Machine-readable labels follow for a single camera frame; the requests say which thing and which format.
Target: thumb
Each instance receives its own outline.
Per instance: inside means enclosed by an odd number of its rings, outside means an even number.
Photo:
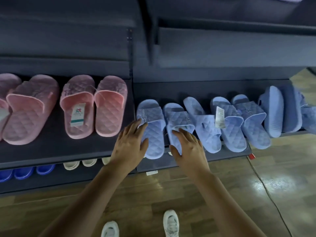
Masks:
[[[149,140],[148,138],[146,138],[140,145],[140,153],[142,155],[142,158],[145,156],[145,153],[148,149],[148,145],[149,145]]]
[[[173,145],[169,145],[169,148],[170,148],[172,156],[177,161],[181,157],[181,155],[179,154],[179,151]]]

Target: hand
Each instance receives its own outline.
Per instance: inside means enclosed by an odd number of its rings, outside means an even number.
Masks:
[[[194,135],[183,129],[172,131],[172,133],[180,141],[182,155],[179,154],[178,150],[173,145],[169,146],[171,154],[187,177],[195,182],[201,174],[205,172],[210,173],[209,164],[207,163],[203,145],[200,140],[196,139]]]
[[[131,172],[140,161],[148,148],[148,138],[141,143],[142,136],[148,123],[141,125],[141,119],[133,121],[120,132],[116,140],[108,166],[115,166],[125,176]]]

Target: wooden floor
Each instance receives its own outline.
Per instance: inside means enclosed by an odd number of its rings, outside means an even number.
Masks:
[[[316,105],[316,78],[304,70],[292,81]],[[253,153],[256,159],[251,161],[240,157],[211,162],[211,171],[267,236],[290,236],[287,227],[293,236],[316,236],[316,135],[273,139],[270,148],[253,148]],[[0,237],[37,236],[83,188],[0,199]],[[179,168],[127,177],[93,236],[100,236],[110,220],[118,223],[121,236],[164,236],[162,216],[168,209],[179,215],[180,236],[220,236],[201,195]]]

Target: person's right arm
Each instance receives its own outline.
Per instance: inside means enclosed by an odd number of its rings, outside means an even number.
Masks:
[[[265,237],[231,197],[219,178],[211,173],[201,142],[182,129],[172,132],[180,140],[182,155],[172,145],[171,153],[180,168],[199,189],[222,236]]]

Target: red object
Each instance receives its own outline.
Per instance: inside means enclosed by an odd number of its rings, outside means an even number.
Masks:
[[[255,157],[255,155],[254,154],[250,154],[250,155],[248,155],[248,157],[249,157],[249,159],[255,159],[256,157]]]

